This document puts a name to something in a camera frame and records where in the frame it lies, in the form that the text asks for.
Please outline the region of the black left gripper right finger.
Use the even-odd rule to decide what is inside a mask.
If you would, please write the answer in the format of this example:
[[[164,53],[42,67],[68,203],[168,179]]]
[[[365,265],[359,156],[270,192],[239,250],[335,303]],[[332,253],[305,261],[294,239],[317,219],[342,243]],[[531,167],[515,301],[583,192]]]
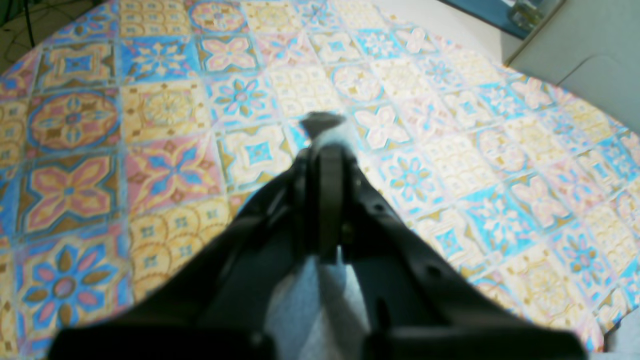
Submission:
[[[354,270],[370,325],[362,360],[585,360],[578,337],[489,300],[400,221],[354,155],[320,151],[320,249]]]

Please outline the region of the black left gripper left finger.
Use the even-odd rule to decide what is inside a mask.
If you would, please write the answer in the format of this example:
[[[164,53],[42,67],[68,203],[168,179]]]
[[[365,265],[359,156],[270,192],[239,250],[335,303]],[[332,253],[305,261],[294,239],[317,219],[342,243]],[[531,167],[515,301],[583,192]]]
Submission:
[[[304,257],[310,150],[259,189],[226,230],[126,312],[62,330],[50,360],[276,360],[265,328],[278,283]]]

